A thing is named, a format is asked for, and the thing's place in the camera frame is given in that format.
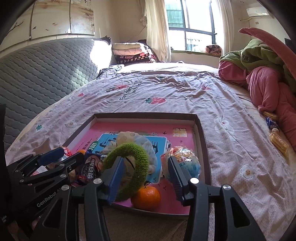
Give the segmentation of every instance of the green knitted ring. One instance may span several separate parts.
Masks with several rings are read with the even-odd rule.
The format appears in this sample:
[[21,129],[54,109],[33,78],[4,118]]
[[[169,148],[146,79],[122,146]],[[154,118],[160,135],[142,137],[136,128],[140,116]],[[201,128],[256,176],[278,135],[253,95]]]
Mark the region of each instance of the green knitted ring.
[[115,148],[105,158],[102,171],[112,167],[116,157],[133,156],[135,158],[135,172],[129,184],[117,193],[116,201],[124,201],[133,196],[145,183],[149,160],[143,147],[135,143],[124,143]]

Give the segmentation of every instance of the curtain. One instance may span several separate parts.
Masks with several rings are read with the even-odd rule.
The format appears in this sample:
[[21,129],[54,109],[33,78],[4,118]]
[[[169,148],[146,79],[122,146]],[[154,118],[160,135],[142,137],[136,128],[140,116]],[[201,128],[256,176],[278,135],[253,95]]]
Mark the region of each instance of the curtain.
[[220,15],[223,23],[223,35],[219,43],[222,47],[222,56],[232,50],[234,39],[234,20],[230,0],[216,0],[219,6]]
[[145,0],[139,0],[140,8],[141,8],[141,18],[140,22],[143,24],[143,27],[147,26],[147,13],[146,13],[146,5]]
[[146,0],[147,44],[161,62],[171,61],[168,43],[168,18],[164,0]]

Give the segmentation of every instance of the window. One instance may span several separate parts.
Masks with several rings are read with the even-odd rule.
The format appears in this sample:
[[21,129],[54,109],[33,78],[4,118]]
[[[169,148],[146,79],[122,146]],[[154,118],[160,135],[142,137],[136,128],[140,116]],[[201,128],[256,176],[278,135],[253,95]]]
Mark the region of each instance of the window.
[[211,0],[165,0],[173,50],[198,52],[201,47],[216,43],[215,5]]

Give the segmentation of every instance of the bed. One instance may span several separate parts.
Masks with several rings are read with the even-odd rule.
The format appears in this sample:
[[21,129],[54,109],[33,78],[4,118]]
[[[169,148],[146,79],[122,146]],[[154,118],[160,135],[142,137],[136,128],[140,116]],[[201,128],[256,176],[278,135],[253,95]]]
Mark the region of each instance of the bed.
[[[162,101],[152,104],[149,98]],[[204,65],[153,63],[107,70],[38,114],[7,150],[7,164],[61,146],[92,114],[101,112],[197,114],[207,142],[212,185],[234,187],[268,241],[278,241],[295,217],[294,150],[290,147],[284,158],[269,141],[265,119],[248,91],[224,83],[218,69]],[[240,173],[246,165],[251,177]],[[105,208],[105,217],[111,240],[180,240],[186,229],[184,220],[141,217],[110,207]],[[147,225],[147,218],[153,225]],[[80,239],[85,240],[82,218],[79,224]],[[212,211],[209,240],[213,235]]]

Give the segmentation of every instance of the pink clothing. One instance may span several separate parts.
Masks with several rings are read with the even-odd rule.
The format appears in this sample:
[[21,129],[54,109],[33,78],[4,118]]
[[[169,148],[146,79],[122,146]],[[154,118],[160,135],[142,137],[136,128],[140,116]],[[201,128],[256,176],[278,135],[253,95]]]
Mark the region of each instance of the pink clothing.
[[[267,44],[284,61],[296,79],[296,55],[275,36],[258,28],[242,28],[240,33],[254,36]],[[219,63],[219,76],[227,82],[242,86],[250,91],[252,103],[259,112],[275,112],[279,117],[279,126],[296,151],[296,98],[289,86],[280,82],[278,71],[260,66],[247,77],[245,72],[231,62]]]
[[296,55],[282,41],[259,28],[242,28],[239,32],[254,36],[268,45],[284,61],[294,79],[296,79]]
[[278,82],[281,74],[272,68],[260,66],[246,78],[251,100],[260,113],[274,112],[279,101]]
[[284,83],[279,83],[279,104],[275,113],[279,117],[280,128],[296,150],[296,98]]
[[238,85],[245,89],[248,88],[246,83],[247,70],[242,70],[240,67],[236,66],[234,63],[229,61],[219,62],[219,76],[224,81]]

